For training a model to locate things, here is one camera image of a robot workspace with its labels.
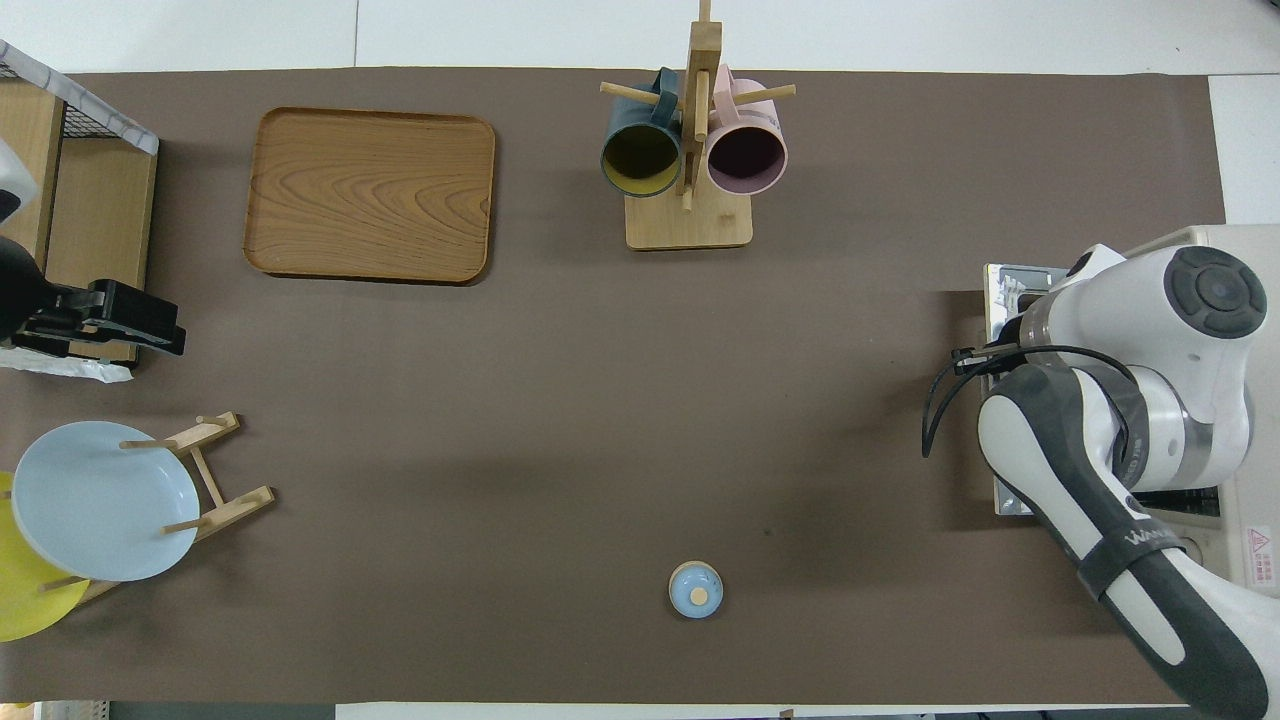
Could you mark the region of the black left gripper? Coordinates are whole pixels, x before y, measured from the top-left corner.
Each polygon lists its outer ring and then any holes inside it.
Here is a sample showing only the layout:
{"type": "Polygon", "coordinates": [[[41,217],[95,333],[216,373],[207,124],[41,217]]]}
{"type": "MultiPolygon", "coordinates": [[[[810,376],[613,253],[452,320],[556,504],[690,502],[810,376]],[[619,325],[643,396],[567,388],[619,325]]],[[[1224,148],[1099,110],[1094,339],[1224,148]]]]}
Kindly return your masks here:
{"type": "Polygon", "coordinates": [[[86,288],[50,282],[31,254],[1,240],[1,336],[33,351],[68,351],[73,342],[143,346],[179,357],[186,329],[179,307],[119,281],[86,288]]]}

